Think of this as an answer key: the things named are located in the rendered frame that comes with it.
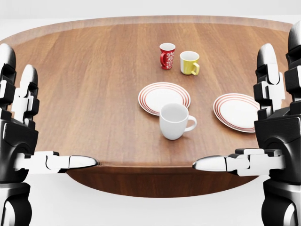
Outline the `yellow and white mug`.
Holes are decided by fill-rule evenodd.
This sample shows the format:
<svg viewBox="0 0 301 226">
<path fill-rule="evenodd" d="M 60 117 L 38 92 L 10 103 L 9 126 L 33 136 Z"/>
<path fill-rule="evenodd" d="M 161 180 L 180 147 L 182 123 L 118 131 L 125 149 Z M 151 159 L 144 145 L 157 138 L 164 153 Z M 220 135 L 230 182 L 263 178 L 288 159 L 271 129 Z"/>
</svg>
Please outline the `yellow and white mug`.
<svg viewBox="0 0 301 226">
<path fill-rule="evenodd" d="M 199 74 L 200 66 L 198 64 L 199 54 L 194 51 L 184 51 L 180 54 L 181 72 L 184 75 Z"/>
</svg>

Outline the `white plate with red rings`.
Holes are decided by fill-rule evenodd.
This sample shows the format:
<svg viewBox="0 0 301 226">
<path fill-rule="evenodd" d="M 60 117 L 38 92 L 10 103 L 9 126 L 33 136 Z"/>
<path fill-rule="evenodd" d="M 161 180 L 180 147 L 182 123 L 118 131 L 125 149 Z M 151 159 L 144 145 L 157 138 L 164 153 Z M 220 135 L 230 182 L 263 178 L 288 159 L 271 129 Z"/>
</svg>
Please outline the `white plate with red rings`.
<svg viewBox="0 0 301 226">
<path fill-rule="evenodd" d="M 254 133 L 254 122 L 258 119 L 260 105 L 253 97 L 228 93 L 219 96 L 213 103 L 215 116 L 224 125 L 241 132 Z"/>
<path fill-rule="evenodd" d="M 138 94 L 138 103 L 146 112 L 159 116 L 161 108 L 169 103 L 189 107 L 191 97 L 180 85 L 170 82 L 156 82 L 145 86 Z"/>
</svg>

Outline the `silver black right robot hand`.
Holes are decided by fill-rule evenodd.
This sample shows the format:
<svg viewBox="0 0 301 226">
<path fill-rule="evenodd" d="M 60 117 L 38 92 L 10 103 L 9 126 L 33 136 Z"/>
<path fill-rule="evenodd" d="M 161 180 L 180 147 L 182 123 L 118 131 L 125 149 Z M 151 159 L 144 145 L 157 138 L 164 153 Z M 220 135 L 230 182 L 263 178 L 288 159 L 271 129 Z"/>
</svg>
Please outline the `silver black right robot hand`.
<svg viewBox="0 0 301 226">
<path fill-rule="evenodd" d="M 289 31 L 286 59 L 288 70 L 281 73 L 271 44 L 263 45 L 257 55 L 253 92 L 260 105 L 254 123 L 258 148 L 204 157 L 193 163 L 194 169 L 241 177 L 269 175 L 301 185 L 301 21 Z"/>
</svg>

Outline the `red patterned mug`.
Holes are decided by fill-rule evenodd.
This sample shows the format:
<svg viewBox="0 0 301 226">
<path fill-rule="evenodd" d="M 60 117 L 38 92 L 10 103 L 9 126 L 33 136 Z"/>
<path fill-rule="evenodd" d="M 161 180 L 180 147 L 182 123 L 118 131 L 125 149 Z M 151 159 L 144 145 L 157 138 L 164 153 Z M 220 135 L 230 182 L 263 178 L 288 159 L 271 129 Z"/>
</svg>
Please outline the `red patterned mug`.
<svg viewBox="0 0 301 226">
<path fill-rule="evenodd" d="M 159 46 L 160 54 L 160 64 L 161 68 L 165 70 L 170 70 L 173 66 L 175 45 L 172 43 L 162 43 Z"/>
</svg>

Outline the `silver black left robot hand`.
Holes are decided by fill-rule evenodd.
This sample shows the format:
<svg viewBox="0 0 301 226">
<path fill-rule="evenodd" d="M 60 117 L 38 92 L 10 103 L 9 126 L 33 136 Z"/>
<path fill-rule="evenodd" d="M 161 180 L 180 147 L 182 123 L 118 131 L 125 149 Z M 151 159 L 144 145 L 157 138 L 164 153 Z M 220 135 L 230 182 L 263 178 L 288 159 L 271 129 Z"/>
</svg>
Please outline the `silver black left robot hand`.
<svg viewBox="0 0 301 226">
<path fill-rule="evenodd" d="M 62 173 L 97 166 L 88 156 L 60 156 L 54 151 L 35 151 L 38 131 L 34 116 L 39 112 L 38 74 L 27 65 L 19 87 L 16 81 L 16 55 L 0 44 L 0 183 L 20 183 L 28 174 Z"/>
</svg>

